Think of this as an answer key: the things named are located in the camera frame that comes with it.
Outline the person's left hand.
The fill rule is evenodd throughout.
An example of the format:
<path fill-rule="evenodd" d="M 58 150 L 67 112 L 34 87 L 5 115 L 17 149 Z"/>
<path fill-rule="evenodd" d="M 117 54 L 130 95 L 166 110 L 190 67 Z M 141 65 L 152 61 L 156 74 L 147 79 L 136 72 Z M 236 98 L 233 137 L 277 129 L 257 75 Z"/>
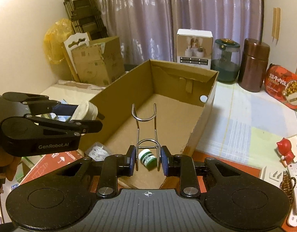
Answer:
<path fill-rule="evenodd" d="M 5 169 L 5 176 L 9 181 L 13 181 L 20 161 L 21 157 L 14 157 L 0 147 L 0 167 Z"/>

